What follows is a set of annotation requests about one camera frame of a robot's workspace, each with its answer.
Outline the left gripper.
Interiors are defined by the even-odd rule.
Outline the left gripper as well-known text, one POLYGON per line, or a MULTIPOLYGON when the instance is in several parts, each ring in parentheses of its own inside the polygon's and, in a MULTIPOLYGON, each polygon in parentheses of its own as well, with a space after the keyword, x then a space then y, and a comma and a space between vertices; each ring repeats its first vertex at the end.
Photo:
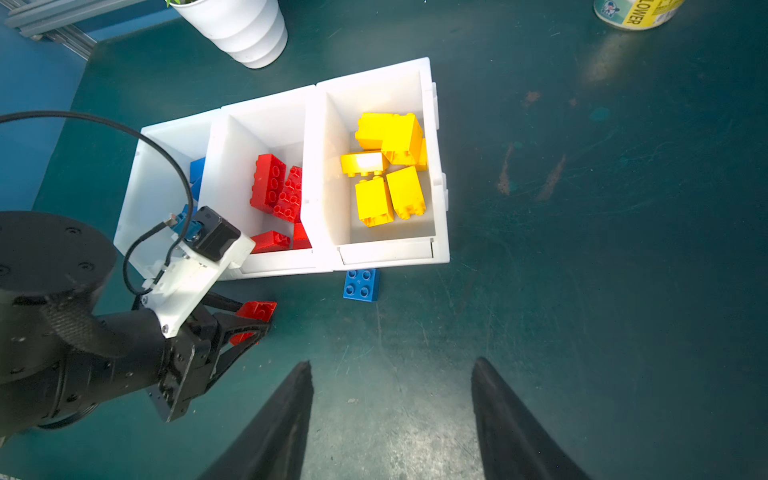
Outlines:
POLYGON ((264 328, 256 320, 235 315, 243 304, 209 292, 178 334, 166 341, 158 381, 148 388, 164 421, 184 416, 192 400, 207 393, 247 350, 267 335, 254 335, 237 346, 230 344, 234 335, 261 333, 264 328))

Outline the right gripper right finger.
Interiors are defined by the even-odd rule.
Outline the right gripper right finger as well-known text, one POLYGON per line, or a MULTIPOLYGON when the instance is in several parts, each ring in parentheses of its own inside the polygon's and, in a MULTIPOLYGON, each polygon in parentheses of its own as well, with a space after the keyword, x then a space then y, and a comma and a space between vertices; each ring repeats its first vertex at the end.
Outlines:
POLYGON ((586 479, 493 365, 479 357, 471 393, 487 479, 586 479))

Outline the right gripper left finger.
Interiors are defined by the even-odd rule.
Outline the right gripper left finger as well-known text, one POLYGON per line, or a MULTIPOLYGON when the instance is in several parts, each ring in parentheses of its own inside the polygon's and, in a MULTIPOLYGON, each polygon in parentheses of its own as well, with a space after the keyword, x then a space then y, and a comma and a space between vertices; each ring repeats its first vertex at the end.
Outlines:
POLYGON ((311 364, 298 363, 202 479, 299 479, 314 388, 311 364))

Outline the small red lego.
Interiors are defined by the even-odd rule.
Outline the small red lego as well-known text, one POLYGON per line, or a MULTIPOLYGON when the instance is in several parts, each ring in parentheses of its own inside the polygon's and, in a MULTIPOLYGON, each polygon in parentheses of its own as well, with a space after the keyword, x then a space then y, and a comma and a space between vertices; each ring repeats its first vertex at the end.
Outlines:
POLYGON ((291 238, 277 231, 268 231, 253 236, 251 240, 254 242, 252 254, 285 251, 291 248, 291 238))

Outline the blue lego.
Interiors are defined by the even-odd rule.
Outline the blue lego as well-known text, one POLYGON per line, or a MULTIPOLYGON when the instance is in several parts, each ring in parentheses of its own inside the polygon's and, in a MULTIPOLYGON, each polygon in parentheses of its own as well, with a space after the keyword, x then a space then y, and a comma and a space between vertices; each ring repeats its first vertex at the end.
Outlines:
POLYGON ((379 280, 378 269, 349 270, 345 275, 343 298, 366 303, 376 302, 379 280))
POLYGON ((195 202, 199 200, 205 162, 206 158, 201 158, 191 162, 189 165, 190 191, 195 202))

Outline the red lego bottom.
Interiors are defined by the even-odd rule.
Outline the red lego bottom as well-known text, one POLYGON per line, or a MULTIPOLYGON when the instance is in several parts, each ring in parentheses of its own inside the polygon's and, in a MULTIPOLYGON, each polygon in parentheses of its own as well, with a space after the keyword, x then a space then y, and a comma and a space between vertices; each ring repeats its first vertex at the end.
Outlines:
POLYGON ((295 223, 293 230, 293 249, 303 250, 311 248, 312 245, 303 224, 300 222, 295 223))

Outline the yellow lego brick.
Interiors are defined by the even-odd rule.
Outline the yellow lego brick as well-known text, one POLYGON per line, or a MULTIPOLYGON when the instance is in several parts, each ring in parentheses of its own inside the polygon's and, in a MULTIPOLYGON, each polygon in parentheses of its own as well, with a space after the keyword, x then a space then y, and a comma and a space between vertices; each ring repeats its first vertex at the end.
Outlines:
POLYGON ((394 221, 388 186, 381 176, 361 180, 355 185, 359 220, 368 228, 394 221))

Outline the small yellow lego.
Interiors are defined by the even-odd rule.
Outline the small yellow lego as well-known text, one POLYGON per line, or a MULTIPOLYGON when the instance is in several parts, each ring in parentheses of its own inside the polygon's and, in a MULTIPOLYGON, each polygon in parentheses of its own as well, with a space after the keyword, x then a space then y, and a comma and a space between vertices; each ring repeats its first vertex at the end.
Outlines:
POLYGON ((415 164, 415 169, 417 172, 428 170, 427 142, 425 138, 421 139, 420 153, 417 163, 415 164))

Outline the long red lego brick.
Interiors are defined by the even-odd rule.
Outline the long red lego brick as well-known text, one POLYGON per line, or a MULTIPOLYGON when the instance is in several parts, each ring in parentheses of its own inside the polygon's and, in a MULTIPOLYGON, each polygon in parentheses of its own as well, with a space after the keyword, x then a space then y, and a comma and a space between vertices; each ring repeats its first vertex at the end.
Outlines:
POLYGON ((300 223, 302 204, 302 168, 290 168, 283 187, 279 192, 277 202, 273 207, 273 215, 290 223, 300 223))

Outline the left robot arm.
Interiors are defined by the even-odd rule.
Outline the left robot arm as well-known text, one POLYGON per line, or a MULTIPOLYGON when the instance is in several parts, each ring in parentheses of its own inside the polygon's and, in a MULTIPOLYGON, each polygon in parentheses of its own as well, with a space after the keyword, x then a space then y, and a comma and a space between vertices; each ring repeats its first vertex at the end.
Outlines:
POLYGON ((144 390, 168 422, 185 415, 269 331, 267 318, 206 293, 171 336, 134 305, 94 314, 117 253, 99 231, 47 213, 1 215, 1 435, 71 425, 144 390))

